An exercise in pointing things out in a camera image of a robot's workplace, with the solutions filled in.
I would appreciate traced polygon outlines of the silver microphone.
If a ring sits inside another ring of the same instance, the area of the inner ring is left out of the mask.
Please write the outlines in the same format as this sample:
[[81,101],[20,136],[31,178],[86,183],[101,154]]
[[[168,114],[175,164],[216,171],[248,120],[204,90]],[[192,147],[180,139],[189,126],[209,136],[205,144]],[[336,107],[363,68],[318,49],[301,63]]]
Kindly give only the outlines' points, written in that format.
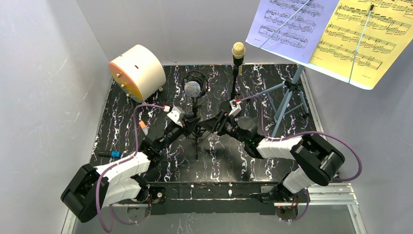
[[185,96],[191,98],[192,118],[197,118],[198,110],[201,107],[198,99],[205,96],[209,90],[208,79],[200,71],[189,71],[182,79],[182,88]]

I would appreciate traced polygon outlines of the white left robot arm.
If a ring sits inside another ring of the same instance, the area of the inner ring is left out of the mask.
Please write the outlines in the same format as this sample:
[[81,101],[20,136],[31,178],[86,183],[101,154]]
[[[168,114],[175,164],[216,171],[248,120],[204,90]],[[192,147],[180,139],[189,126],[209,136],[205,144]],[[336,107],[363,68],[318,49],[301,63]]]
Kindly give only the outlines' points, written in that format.
[[156,167],[162,151],[180,136],[189,136],[199,121],[199,117],[186,115],[181,124],[171,121],[163,132],[149,131],[137,153],[105,165],[81,166],[63,191],[61,201],[82,223],[93,219],[98,208],[119,201],[146,202],[150,198],[148,184],[139,174]]

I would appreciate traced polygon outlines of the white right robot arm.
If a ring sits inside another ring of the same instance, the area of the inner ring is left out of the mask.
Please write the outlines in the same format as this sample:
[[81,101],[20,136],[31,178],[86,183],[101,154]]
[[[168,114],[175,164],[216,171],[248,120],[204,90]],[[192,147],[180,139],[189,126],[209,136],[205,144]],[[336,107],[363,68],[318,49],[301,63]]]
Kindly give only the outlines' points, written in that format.
[[289,201],[301,190],[313,185],[327,186],[345,162],[344,155],[318,134],[270,139],[258,132],[252,118],[235,119],[224,112],[199,124],[211,133],[238,140],[252,158],[284,158],[297,162],[299,167],[268,192],[250,194],[250,198],[262,203]]

